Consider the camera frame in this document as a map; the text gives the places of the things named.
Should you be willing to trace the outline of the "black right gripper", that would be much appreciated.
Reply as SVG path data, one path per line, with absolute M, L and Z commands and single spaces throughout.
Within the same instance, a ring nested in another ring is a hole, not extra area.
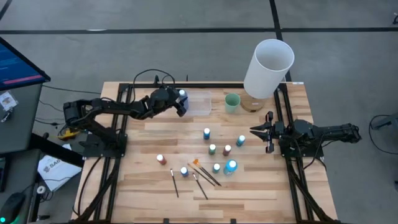
M 261 124 L 259 126 L 254 126 L 250 127 L 251 133 L 258 138 L 260 138 L 262 141 L 267 141 L 267 147 L 266 147 L 266 152 L 267 153 L 272 153 L 274 152 L 274 143 L 272 142 L 273 139 L 278 139 L 279 140 L 279 146 L 280 148 L 285 148 L 287 147 L 287 138 L 285 137 L 285 126 L 283 121 L 276 121 L 274 124 L 272 124 L 272 120 L 274 118 L 274 114 L 272 111 L 269 111 L 266 114 L 266 122 L 264 124 Z

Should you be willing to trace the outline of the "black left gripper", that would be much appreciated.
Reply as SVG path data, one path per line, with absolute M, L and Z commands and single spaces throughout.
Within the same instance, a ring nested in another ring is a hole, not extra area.
M 164 112 L 165 110 L 174 107 L 177 110 L 179 117 L 183 117 L 187 109 L 180 105 L 177 100 L 179 98 L 178 88 L 167 87 L 159 88 L 150 94 L 148 101 L 148 110 L 153 112 Z

